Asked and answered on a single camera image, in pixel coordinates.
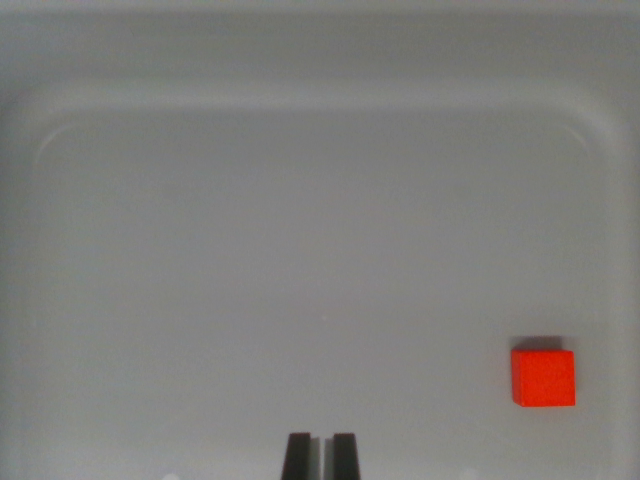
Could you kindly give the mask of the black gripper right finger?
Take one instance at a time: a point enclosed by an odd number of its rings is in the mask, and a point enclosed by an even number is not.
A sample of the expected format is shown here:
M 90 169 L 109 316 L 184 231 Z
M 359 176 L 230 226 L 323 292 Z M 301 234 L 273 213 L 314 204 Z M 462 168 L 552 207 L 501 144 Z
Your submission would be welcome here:
M 325 440 L 324 479 L 361 479 L 357 439 L 354 433 L 335 433 Z

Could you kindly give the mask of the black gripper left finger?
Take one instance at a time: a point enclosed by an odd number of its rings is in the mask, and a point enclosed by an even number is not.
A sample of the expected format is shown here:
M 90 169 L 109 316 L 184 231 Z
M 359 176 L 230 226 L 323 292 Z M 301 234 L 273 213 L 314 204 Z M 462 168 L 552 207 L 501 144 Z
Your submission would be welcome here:
M 282 480 L 318 480 L 320 439 L 309 432 L 290 433 L 281 470 Z

